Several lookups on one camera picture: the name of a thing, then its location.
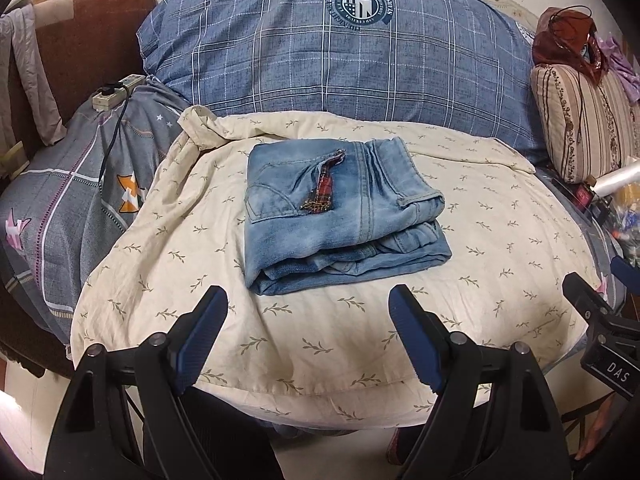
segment white cloth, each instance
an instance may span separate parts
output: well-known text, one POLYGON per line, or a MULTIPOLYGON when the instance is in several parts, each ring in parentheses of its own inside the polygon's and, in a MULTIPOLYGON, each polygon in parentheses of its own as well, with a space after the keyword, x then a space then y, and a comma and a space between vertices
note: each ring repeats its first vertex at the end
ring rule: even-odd
POLYGON ((44 72, 36 40, 31 4, 0 16, 0 155, 15 144, 8 92, 9 58, 13 47, 20 81, 42 142, 50 146, 66 135, 58 105, 44 72))
MULTIPOLYGON (((388 314, 386 298, 398 283, 450 330, 498 347, 523 340, 543 366, 584 333, 561 282, 577 271, 598 285, 588 246, 532 165, 498 140, 322 112, 216 118, 191 107, 180 124, 185 132, 138 217, 82 290, 71 331, 76 365, 94 342, 122 349, 167 332, 216 284, 228 294, 229 311, 196 386, 279 424, 356 430, 423 423, 434 401, 388 314), (252 147, 285 138, 393 136, 444 193, 438 221, 452 258, 372 282, 251 294, 242 264, 252 147)), ((478 399, 487 396, 482 387, 478 399)))

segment tiled floor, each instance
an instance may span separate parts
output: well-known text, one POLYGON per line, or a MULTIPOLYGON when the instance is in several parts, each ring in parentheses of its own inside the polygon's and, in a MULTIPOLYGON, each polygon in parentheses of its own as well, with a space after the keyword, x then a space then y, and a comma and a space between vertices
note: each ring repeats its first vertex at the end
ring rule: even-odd
MULTIPOLYGON (((560 413, 595 400, 608 389, 580 369, 580 354, 554 368, 547 381, 560 413)), ((50 433, 68 381, 50 372, 37 380, 9 363, 0 392, 0 433, 31 469, 42 472, 50 433)), ((140 403, 135 388, 129 393, 140 403)), ((136 436, 142 425, 132 414, 136 436)), ((393 430, 357 431, 346 436, 308 437, 276 446, 287 480, 391 480, 398 468, 385 460, 393 430)))

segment jeans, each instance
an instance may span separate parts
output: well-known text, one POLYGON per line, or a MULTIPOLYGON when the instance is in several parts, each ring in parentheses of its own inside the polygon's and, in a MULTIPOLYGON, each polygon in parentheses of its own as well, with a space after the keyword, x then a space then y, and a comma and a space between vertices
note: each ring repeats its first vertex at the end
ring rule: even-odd
POLYGON ((398 137, 258 144, 244 197, 244 278, 274 296, 417 272, 451 257, 441 192, 398 137))

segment blue plaid cushion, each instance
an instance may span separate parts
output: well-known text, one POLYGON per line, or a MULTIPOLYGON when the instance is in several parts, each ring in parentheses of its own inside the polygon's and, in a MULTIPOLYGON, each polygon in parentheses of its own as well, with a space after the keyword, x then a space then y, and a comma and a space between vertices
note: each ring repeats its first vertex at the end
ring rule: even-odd
POLYGON ((438 124, 546 157, 529 43, 481 0, 163 0, 138 39, 149 74, 219 116, 438 124))

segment bolt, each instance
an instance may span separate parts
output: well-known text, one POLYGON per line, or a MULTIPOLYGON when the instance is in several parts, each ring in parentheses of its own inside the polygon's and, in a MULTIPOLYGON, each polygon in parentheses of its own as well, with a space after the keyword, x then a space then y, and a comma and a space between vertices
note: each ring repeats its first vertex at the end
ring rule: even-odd
POLYGON ((451 334, 449 334, 449 339, 454 345, 463 345, 466 343, 466 335, 462 332, 451 332, 451 334))
POLYGON ((531 348, 529 348, 529 345, 526 343, 523 343, 522 341, 516 341, 513 347, 516 349, 516 352, 518 354, 522 354, 522 355, 528 354, 529 351, 531 350, 531 348))
POLYGON ((100 352, 102 352, 102 348, 104 347, 100 343, 94 343, 86 349, 86 354, 89 357, 96 357, 100 355, 100 352))
POLYGON ((166 334, 164 332, 156 332, 149 336, 149 344, 151 346, 160 346, 166 341, 166 334))

